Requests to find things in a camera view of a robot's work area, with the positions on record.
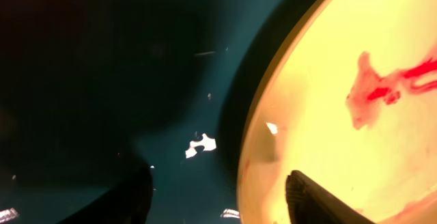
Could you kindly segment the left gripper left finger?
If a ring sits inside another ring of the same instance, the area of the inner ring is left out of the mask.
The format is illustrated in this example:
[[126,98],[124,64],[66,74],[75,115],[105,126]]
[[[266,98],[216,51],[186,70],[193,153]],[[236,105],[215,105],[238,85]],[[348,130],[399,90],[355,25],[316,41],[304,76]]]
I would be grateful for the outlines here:
[[59,224],[145,224],[152,197],[152,174],[145,165]]

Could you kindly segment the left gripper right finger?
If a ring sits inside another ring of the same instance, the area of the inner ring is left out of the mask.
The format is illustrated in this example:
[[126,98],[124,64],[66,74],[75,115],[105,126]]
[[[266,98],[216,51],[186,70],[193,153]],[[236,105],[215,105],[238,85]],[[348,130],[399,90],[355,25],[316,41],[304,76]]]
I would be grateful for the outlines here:
[[374,224],[299,170],[285,182],[292,224]]

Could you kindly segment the yellow-green plate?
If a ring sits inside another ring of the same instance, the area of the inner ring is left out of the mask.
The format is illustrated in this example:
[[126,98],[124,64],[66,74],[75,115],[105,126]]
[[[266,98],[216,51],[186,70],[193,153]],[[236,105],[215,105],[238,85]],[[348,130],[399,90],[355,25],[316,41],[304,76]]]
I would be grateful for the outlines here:
[[289,223],[298,170],[374,223],[436,222],[436,0],[316,0],[246,121],[241,223]]

